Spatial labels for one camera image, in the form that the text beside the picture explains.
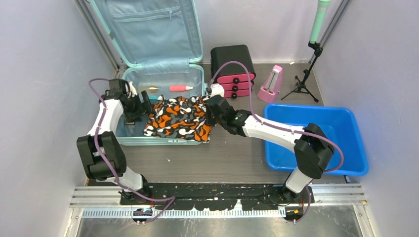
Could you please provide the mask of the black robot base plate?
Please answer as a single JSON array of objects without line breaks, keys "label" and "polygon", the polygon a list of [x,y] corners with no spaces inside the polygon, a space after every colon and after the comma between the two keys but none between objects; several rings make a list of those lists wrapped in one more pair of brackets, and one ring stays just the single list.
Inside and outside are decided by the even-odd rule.
[{"label": "black robot base plate", "polygon": [[257,183],[150,183],[140,191],[148,199],[120,191],[121,205],[147,205],[157,210],[222,211],[241,204],[245,211],[274,210],[279,206],[313,203],[312,189],[300,194],[286,192],[281,184]]}]

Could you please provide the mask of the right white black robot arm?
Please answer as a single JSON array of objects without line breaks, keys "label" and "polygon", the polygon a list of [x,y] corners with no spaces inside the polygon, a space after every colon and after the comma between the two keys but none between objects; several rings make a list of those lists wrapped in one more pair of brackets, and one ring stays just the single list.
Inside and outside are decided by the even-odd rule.
[{"label": "right white black robot arm", "polygon": [[314,179],[320,179],[335,153],[321,128],[309,123],[294,126],[274,122],[247,110],[235,110],[225,98],[215,95],[205,102],[207,121],[219,124],[232,135],[261,139],[294,153],[297,167],[280,192],[286,202],[296,202]]}]

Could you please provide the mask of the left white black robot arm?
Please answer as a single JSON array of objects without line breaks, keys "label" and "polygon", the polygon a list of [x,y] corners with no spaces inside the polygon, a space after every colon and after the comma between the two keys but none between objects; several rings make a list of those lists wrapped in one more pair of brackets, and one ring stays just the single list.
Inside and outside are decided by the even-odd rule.
[{"label": "left white black robot arm", "polygon": [[147,204],[152,192],[146,178],[127,165],[126,156],[116,138],[121,117],[126,124],[141,122],[152,112],[146,91],[138,93],[132,82],[109,79],[109,88],[98,97],[99,112],[91,130],[77,139],[76,145],[85,174],[98,182],[109,182],[123,188],[124,195],[132,193],[139,204]]}]

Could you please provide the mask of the orange black camouflage garment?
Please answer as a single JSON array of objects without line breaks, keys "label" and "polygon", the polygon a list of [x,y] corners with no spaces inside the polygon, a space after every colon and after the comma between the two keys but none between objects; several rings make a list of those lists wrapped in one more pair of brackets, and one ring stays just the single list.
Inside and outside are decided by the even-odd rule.
[{"label": "orange black camouflage garment", "polygon": [[208,143],[211,125],[206,118],[208,95],[157,98],[149,114],[143,135]]}]

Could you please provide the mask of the light blue hard-shell suitcase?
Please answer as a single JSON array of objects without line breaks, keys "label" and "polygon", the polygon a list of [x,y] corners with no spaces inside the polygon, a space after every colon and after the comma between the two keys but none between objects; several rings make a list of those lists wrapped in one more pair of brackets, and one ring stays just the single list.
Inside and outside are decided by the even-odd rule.
[{"label": "light blue hard-shell suitcase", "polygon": [[[157,98],[204,96],[204,71],[200,28],[191,0],[93,0],[91,6],[127,65],[121,79],[139,86],[157,86],[147,91],[153,105]],[[171,85],[192,90],[170,92]],[[143,135],[148,120],[124,125],[121,117],[116,138],[124,146],[191,145],[202,142]]]}]

